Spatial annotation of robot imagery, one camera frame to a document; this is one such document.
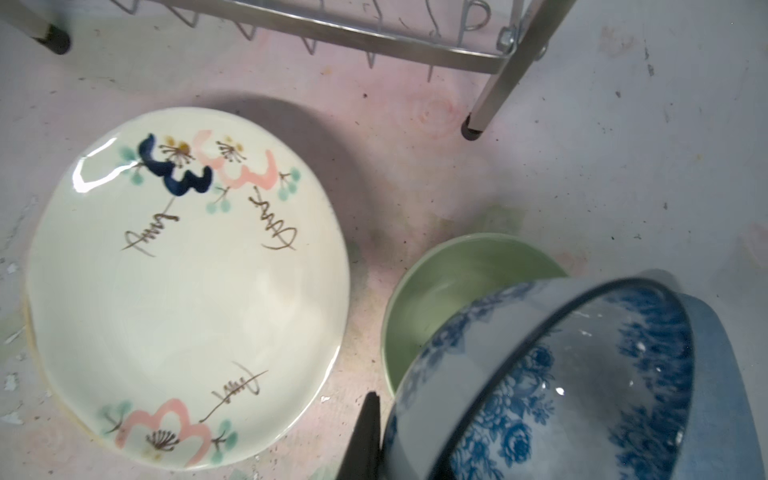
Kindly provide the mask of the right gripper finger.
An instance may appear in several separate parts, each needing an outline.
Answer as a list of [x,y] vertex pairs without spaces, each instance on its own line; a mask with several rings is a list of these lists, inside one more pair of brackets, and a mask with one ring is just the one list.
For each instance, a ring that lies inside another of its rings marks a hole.
[[337,480],[379,478],[381,440],[380,397],[366,394],[350,442],[339,467]]

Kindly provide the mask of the light green bowl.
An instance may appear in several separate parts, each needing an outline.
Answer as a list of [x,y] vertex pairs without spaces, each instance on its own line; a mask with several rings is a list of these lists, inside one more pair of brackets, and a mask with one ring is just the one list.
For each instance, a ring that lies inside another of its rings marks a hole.
[[395,393],[424,344],[472,301],[527,281],[566,277],[551,256],[512,235],[473,233],[428,250],[390,296],[381,329],[381,357]]

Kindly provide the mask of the white plate with painted design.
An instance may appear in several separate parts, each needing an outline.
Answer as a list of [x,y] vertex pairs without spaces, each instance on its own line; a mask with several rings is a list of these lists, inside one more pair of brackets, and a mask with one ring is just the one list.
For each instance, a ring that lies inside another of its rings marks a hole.
[[87,148],[33,236],[25,316],[70,417],[166,470],[260,453],[330,375],[350,267],[303,159],[237,115],[141,115]]

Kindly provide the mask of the blue floral white bowl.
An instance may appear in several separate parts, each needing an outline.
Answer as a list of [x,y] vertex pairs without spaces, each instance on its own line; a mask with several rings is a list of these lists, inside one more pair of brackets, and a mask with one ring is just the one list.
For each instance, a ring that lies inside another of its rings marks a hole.
[[716,312],[658,281],[559,278],[476,300],[401,380],[387,479],[763,479]]

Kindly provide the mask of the steel two-tier dish rack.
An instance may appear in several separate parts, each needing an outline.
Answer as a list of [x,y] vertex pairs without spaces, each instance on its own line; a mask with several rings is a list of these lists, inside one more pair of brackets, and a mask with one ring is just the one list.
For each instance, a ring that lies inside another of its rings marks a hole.
[[163,103],[204,98],[226,78],[263,75],[273,39],[488,80],[461,126],[477,140],[546,54],[569,1],[5,1],[1,76],[26,85],[40,61],[68,81]]

